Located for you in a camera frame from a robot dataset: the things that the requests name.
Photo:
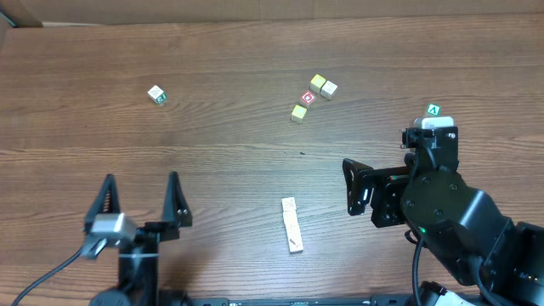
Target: yellow cube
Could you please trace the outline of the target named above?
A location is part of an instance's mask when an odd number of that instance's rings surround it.
[[[319,94],[325,82],[326,79],[323,76],[315,75],[312,82],[309,83],[309,88]]]
[[[291,120],[293,120],[294,122],[302,123],[304,115],[306,115],[306,111],[308,110],[300,105],[295,106],[295,109],[292,110]]]

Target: stack of white blocks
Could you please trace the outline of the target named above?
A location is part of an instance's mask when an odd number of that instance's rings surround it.
[[[283,223],[286,225],[289,252],[302,252],[304,250],[303,237],[300,234],[300,226],[298,225],[295,198],[281,199],[281,206],[283,207]]]

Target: yellow block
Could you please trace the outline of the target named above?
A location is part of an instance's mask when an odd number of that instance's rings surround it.
[[[291,113],[291,120],[293,120],[294,122],[302,123],[304,115],[306,115],[306,111],[308,110],[300,105],[295,106],[295,109],[292,110]]]
[[[325,82],[326,79],[323,76],[315,75],[312,82],[309,83],[309,88],[319,94]]]

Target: wooden table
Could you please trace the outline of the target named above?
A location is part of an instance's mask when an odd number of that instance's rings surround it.
[[[0,301],[81,245],[107,173],[142,224],[159,218],[172,170],[194,226],[161,245],[163,286],[226,298],[409,292],[406,227],[350,217],[341,164],[400,166],[399,129],[428,103],[456,118],[466,181],[514,221],[544,226],[543,32],[531,14],[12,30],[0,55]],[[315,73],[339,91],[296,124]],[[147,96],[153,84],[164,107]],[[427,251],[420,279],[474,292]],[[112,250],[24,301],[84,305],[115,281]]]

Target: red block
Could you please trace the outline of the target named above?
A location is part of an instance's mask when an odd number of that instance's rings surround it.
[[[309,109],[314,101],[315,95],[309,90],[306,90],[303,95],[300,96],[300,105],[304,106],[306,109]]]

